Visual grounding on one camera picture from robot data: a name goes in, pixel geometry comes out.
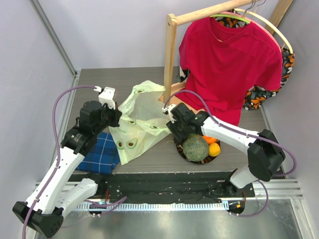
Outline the green avocado plastic bag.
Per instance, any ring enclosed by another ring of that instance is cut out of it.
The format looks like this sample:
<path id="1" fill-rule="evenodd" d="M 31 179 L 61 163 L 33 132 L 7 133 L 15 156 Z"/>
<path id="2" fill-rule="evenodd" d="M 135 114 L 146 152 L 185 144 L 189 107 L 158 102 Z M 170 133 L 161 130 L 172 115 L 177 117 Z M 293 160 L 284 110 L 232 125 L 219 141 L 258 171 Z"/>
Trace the green avocado plastic bag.
<path id="1" fill-rule="evenodd" d="M 129 163 L 171 134 L 166 123 L 169 117 L 162 112 L 159 98 L 165 87 L 144 81 L 132 88 L 131 94 L 119 106 L 122 116 L 119 127 L 110 127 L 120 163 Z"/>

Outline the green cantaloupe melon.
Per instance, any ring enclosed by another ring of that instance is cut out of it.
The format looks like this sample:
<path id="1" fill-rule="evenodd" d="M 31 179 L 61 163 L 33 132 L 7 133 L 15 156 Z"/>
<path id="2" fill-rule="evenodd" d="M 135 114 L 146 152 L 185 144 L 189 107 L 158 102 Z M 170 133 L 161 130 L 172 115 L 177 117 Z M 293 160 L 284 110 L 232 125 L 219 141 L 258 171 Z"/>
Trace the green cantaloupe melon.
<path id="1" fill-rule="evenodd" d="M 182 144 L 183 153 L 188 161 L 202 161 L 209 155 L 209 145 L 197 134 L 189 136 Z"/>

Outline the orange fruit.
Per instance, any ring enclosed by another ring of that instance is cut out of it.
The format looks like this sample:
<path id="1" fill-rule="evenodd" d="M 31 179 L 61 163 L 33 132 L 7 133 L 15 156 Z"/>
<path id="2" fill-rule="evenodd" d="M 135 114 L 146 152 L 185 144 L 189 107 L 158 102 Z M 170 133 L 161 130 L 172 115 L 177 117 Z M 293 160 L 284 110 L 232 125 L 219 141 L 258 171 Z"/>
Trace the orange fruit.
<path id="1" fill-rule="evenodd" d="M 206 142 L 211 145 L 212 143 L 216 143 L 217 139 L 213 137 L 203 136 L 203 138 L 206 140 Z"/>

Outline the yellow lemon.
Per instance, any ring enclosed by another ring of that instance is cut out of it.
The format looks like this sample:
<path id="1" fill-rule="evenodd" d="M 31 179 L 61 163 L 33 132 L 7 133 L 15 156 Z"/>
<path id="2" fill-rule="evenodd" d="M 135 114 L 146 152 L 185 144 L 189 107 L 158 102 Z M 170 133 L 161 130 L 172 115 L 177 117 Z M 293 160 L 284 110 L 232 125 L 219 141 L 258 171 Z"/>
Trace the yellow lemon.
<path id="1" fill-rule="evenodd" d="M 209 155 L 212 157 L 216 157 L 220 154 L 220 145 L 215 142 L 209 145 Z"/>

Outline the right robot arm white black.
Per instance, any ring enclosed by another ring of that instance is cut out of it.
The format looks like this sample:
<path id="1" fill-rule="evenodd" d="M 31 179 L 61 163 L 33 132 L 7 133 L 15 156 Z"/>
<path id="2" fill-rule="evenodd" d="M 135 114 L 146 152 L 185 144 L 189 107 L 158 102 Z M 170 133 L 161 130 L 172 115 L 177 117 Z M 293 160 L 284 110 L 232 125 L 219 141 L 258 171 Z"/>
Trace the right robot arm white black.
<path id="1" fill-rule="evenodd" d="M 229 196 L 238 196 L 254 181 L 270 181 L 286 158 L 276 137 L 267 129 L 262 132 L 242 129 L 205 111 L 195 114 L 183 103 L 163 107 L 162 112 L 169 116 L 166 125 L 176 143 L 184 143 L 193 134 L 202 135 L 216 138 L 247 155 L 247 165 L 236 169 L 225 184 Z"/>

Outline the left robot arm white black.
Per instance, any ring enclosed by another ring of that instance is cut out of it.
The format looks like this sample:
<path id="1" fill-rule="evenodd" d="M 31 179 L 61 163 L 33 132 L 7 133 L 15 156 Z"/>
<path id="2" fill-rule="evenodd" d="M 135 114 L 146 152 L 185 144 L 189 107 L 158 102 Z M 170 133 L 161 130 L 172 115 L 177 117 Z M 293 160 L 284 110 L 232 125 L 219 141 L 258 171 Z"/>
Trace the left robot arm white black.
<path id="1" fill-rule="evenodd" d="M 96 145 L 105 128 L 118 127 L 122 113 L 116 102 L 108 100 L 85 102 L 76 124 L 66 132 L 55 163 L 49 168 L 37 189 L 26 201 L 17 201 L 12 211 L 29 228 L 53 237 L 61 228 L 64 218 L 82 201 L 93 196 L 102 198 L 106 186 L 99 176 L 84 178 L 66 195 L 61 192 L 68 179 Z"/>

